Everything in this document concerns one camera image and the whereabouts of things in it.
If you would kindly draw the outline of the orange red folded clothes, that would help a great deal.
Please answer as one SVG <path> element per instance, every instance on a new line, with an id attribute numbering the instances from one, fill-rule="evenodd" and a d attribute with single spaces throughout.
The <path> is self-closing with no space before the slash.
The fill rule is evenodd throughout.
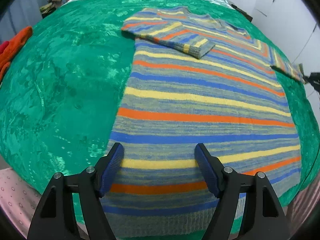
<path id="1" fill-rule="evenodd" d="M 33 28 L 27 26 L 15 35 L 10 41 L 1 44 L 1 82 L 10 64 L 18 52 L 23 48 L 26 42 L 33 34 Z"/>

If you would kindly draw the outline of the striped knit sweater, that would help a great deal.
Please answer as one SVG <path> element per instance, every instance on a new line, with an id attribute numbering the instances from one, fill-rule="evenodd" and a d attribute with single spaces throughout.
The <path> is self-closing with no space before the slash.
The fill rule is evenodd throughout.
<path id="1" fill-rule="evenodd" d="M 204 230 L 217 206 L 194 157 L 203 143 L 239 173 L 266 173 L 281 196 L 300 182 L 300 140 L 274 68 L 302 74 L 245 29 L 186 7 L 145 8 L 122 30 L 132 71 L 109 143 L 124 159 L 101 203 L 119 238 Z"/>

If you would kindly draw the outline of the pink dotted pajama trousers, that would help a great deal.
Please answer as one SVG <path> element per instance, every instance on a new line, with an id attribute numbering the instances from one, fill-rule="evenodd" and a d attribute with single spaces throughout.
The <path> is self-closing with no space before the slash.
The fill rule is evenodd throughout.
<path id="1" fill-rule="evenodd" d="M 1 170 L 1 208 L 13 226 L 27 237 L 41 194 L 12 169 Z"/>

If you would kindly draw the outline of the green velvet bedspread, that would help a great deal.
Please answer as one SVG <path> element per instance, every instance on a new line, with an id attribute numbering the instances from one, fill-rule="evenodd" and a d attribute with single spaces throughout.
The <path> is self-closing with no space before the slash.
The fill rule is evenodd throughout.
<path id="1" fill-rule="evenodd" d="M 1 84 L 1 155 L 29 185 L 43 192 L 54 172 L 79 172 L 112 147 L 110 134 L 136 50 L 123 23 L 145 8 L 177 7 L 245 29 L 287 59 L 242 14 L 207 1 L 69 2 L 33 27 Z M 300 182 L 278 196 L 286 206 L 319 172 L 319 128 L 303 81 L 279 68 L 274 72 L 300 140 Z M 197 239 L 204 231 L 126 238 Z"/>

